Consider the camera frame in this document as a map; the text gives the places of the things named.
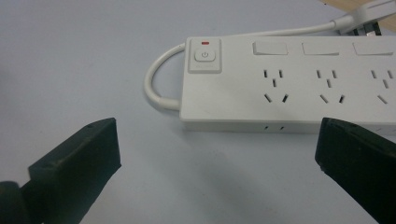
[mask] switch button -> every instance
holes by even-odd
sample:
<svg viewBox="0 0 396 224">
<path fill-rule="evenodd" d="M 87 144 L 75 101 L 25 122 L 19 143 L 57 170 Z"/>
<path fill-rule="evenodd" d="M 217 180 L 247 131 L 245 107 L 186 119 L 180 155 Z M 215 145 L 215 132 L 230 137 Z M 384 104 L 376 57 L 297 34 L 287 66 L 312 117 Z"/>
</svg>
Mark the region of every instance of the switch button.
<svg viewBox="0 0 396 224">
<path fill-rule="evenodd" d="M 216 53 L 213 49 L 198 49 L 195 51 L 195 60 L 197 62 L 213 62 L 216 59 Z"/>
</svg>

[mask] power strip side outlet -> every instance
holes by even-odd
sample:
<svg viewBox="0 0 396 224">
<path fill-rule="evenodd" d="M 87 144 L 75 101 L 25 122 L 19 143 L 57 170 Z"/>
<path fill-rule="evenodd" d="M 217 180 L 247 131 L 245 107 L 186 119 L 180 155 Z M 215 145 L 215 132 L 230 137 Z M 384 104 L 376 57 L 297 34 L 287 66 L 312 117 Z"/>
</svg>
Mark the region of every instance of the power strip side outlet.
<svg viewBox="0 0 396 224">
<path fill-rule="evenodd" d="M 396 36 L 190 37 L 188 130 L 318 133 L 322 118 L 396 134 Z"/>
</svg>

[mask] white table surface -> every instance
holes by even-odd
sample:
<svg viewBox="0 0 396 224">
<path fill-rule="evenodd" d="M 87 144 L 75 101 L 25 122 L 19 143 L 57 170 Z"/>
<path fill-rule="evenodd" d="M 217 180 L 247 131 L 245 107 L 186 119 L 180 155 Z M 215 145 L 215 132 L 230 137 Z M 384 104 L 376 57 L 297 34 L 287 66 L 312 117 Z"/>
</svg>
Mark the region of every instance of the white table surface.
<svg viewBox="0 0 396 224">
<path fill-rule="evenodd" d="M 30 164 L 114 117 L 122 167 L 82 223 L 376 223 L 320 171 L 317 135 L 188 132 L 142 87 L 151 63 L 188 36 L 343 14 L 316 0 L 0 1 L 0 181 L 25 184 Z M 180 97 L 183 57 L 154 80 L 165 96 Z"/>
</svg>

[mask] power switch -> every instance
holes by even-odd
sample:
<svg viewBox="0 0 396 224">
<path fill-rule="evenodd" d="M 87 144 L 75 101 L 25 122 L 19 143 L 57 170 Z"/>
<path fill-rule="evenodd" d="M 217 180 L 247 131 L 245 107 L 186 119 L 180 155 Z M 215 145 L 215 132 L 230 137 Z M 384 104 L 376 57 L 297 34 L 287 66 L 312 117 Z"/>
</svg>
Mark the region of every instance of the power switch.
<svg viewBox="0 0 396 224">
<path fill-rule="evenodd" d="M 191 38 L 188 40 L 189 73 L 221 73 L 221 42 L 219 38 Z"/>
<path fill-rule="evenodd" d="M 216 53 L 213 49 L 198 49 L 195 51 L 195 60 L 197 62 L 213 62 L 216 59 Z"/>
</svg>

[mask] electrical outlet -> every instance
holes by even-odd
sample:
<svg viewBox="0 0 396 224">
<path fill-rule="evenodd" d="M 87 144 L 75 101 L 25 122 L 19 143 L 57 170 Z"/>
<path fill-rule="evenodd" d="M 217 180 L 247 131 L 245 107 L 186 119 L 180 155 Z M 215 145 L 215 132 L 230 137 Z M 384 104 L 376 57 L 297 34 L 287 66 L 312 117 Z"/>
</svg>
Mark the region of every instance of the electrical outlet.
<svg viewBox="0 0 396 224">
<path fill-rule="evenodd" d="M 318 133 L 329 117 L 396 134 L 395 51 L 394 36 L 191 37 L 180 119 L 195 131 Z"/>
</svg>

